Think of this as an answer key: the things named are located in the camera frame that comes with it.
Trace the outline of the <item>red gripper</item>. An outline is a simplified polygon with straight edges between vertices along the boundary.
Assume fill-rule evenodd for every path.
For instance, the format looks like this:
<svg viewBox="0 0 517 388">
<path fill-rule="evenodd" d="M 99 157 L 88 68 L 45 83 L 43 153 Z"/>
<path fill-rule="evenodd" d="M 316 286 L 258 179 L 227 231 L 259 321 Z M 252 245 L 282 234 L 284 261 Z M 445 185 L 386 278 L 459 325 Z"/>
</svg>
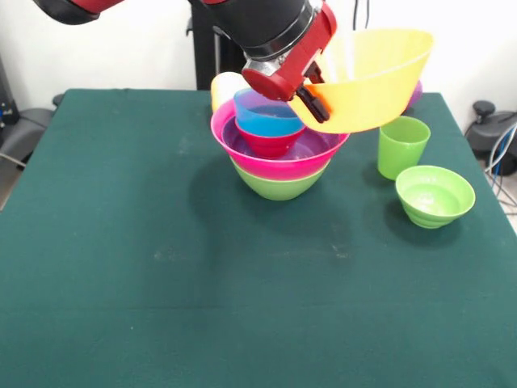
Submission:
<svg viewBox="0 0 517 388">
<path fill-rule="evenodd" d="M 337 21 L 325 2 L 303 2 L 296 18 L 267 43 L 245 51 L 242 76 L 259 94 L 271 100 L 289 101 L 296 96 L 318 123 L 330 119 L 325 104 L 302 86 L 325 80 L 315 61 L 336 32 Z"/>
</svg>

